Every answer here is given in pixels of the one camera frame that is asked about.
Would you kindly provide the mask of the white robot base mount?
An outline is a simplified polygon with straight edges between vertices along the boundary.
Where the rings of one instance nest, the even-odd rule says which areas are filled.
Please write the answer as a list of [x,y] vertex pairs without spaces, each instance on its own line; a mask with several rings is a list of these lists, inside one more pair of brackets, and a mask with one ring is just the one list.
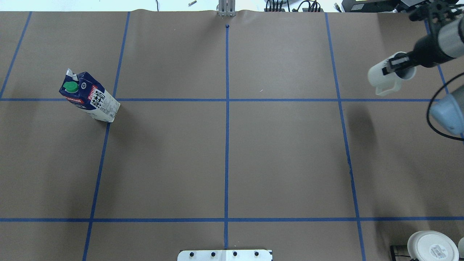
[[178,261],[273,261],[273,252],[266,249],[184,250]]

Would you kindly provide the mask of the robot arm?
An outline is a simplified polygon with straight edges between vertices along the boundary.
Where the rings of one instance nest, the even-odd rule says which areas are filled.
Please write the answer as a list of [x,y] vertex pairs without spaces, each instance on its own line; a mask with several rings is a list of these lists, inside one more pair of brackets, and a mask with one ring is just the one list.
[[[411,21],[424,21],[427,34],[413,49],[399,52],[381,62],[382,76],[405,73],[417,67],[437,67],[442,86],[429,99],[426,109],[428,127],[436,134],[451,140],[463,141],[463,1],[431,0],[409,13]],[[454,69],[454,75],[445,69]]]

